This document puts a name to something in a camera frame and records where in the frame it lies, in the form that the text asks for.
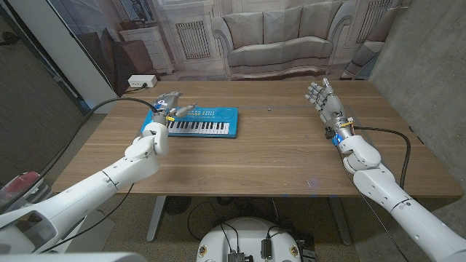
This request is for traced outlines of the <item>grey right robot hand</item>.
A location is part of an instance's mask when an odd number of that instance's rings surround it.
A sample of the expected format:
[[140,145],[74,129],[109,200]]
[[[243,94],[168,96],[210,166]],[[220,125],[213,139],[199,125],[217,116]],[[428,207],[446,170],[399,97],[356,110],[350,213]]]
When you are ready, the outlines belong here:
[[308,93],[304,96],[320,114],[320,118],[326,125],[325,136],[331,139],[335,145],[340,144],[346,138],[353,136],[352,119],[345,114],[344,106],[334,94],[329,81],[324,78],[320,86],[312,82],[308,86]]

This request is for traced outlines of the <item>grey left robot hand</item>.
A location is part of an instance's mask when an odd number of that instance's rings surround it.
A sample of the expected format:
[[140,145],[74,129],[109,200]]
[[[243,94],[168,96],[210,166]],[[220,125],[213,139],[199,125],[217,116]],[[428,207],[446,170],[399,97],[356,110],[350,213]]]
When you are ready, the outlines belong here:
[[156,111],[153,113],[151,120],[160,124],[167,124],[167,117],[181,118],[185,117],[190,110],[193,110],[197,104],[191,104],[177,109],[178,99],[183,93],[179,91],[169,92],[160,95],[155,101]]

